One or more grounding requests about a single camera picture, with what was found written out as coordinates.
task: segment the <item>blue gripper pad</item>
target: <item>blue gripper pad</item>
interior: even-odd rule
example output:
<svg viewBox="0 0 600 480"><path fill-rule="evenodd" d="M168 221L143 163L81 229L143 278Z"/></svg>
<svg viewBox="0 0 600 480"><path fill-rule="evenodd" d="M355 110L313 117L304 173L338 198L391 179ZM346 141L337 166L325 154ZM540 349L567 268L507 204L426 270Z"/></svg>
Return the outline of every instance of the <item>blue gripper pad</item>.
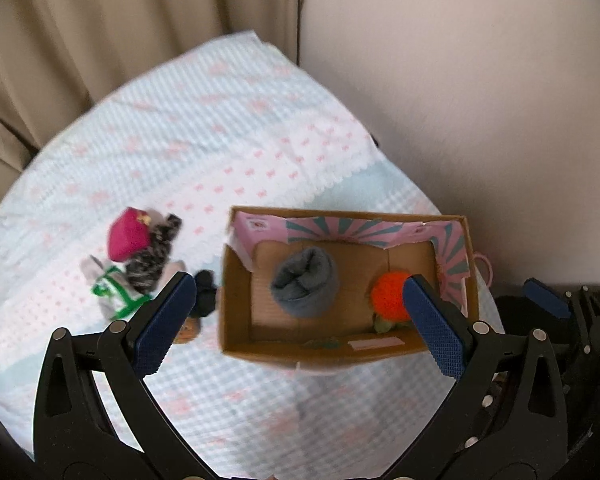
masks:
<svg viewBox="0 0 600 480"><path fill-rule="evenodd" d="M427 285L426 280L421 276L408 278L402 288L402 300L440 371L459 381L466 367L465 354L468 348L440 313L430 297L430 294L435 294L435 291ZM455 306L452 305L452 308L462 316Z"/></svg>
<svg viewBox="0 0 600 480"><path fill-rule="evenodd" d="M529 278L522 286L522 293L537 306L559 319L569 319L571 310L557 292L535 278Z"/></svg>
<svg viewBox="0 0 600 480"><path fill-rule="evenodd" d="M136 337L132 328L129 330L129 335L134 337L130 341L134 356L132 367L138 378L158 371L187 314L196 304L196 293L193 276L177 272L160 294L143 304L130 321L132 324L138 319L142 329Z"/></svg>

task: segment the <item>blue textured pad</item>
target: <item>blue textured pad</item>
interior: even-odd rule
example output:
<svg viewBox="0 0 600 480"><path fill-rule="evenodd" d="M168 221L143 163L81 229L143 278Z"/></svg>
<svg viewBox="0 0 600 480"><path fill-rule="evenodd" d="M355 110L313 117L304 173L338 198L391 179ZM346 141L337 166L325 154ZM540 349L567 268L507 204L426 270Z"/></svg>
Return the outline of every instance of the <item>blue textured pad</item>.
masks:
<svg viewBox="0 0 600 480"><path fill-rule="evenodd" d="M405 280L402 300L440 371L459 381L465 368L465 348L461 339L413 278Z"/></svg>
<svg viewBox="0 0 600 480"><path fill-rule="evenodd" d="M535 278L526 280L522 286L522 293L537 306L559 319L569 319L571 317L568 303Z"/></svg>
<svg viewBox="0 0 600 480"><path fill-rule="evenodd" d="M158 371L173 339L196 303L196 292L196 280L183 273L182 279L138 336L132 364L138 378Z"/></svg>

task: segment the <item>curtain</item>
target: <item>curtain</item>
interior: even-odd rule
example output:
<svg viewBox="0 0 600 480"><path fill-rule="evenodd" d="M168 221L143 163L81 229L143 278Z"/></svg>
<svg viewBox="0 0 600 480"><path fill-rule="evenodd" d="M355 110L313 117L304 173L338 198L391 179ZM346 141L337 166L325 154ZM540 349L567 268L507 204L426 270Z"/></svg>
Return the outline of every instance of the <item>curtain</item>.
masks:
<svg viewBox="0 0 600 480"><path fill-rule="evenodd" d="M298 58L301 0L0 0L0 199L37 150L111 91L253 29Z"/></svg>

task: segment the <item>gingham pattern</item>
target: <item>gingham pattern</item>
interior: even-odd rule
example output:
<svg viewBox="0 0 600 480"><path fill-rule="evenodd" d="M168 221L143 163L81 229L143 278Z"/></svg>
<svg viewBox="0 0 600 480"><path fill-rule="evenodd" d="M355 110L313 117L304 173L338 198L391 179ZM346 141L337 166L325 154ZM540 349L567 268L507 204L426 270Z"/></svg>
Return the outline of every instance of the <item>gingham pattern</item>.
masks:
<svg viewBox="0 0 600 480"><path fill-rule="evenodd" d="M218 272L232 203L437 212L336 99L252 33L138 78L56 137L0 205L0 418L23 447L50 332L105 325L77 262L104 253L110 222L129 205L174 212L184 226L173 257ZM480 312L500 327L481 280ZM146 383L225 477L377 476L452 384L428 353L334 376L272 370L224 357L216 330L216 315L203 320Z"/></svg>

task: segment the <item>cardboard box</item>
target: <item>cardboard box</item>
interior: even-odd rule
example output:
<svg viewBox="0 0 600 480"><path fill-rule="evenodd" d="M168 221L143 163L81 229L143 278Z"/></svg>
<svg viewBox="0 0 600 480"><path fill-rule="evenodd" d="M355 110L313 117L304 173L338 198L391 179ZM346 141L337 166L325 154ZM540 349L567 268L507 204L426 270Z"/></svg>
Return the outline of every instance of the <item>cardboard box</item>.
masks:
<svg viewBox="0 0 600 480"><path fill-rule="evenodd" d="M464 279L466 314L478 319L478 294L471 238L462 216L418 216L343 211L316 211L236 206L238 212L283 218L336 218L387 222L457 221L462 226L470 276ZM273 300L269 283L277 266L308 245L327 250L336 261L340 290L334 305L321 317L298 319L286 314ZM431 241L404 243L382 249L343 241L302 240L292 243L259 242L251 255L251 270L244 254L227 245L224 253L221 293L220 345L226 355L289 368L332 368L426 350L414 328L376 334L368 292L375 279L388 270L407 269L422 274L439 290L436 255Z"/></svg>

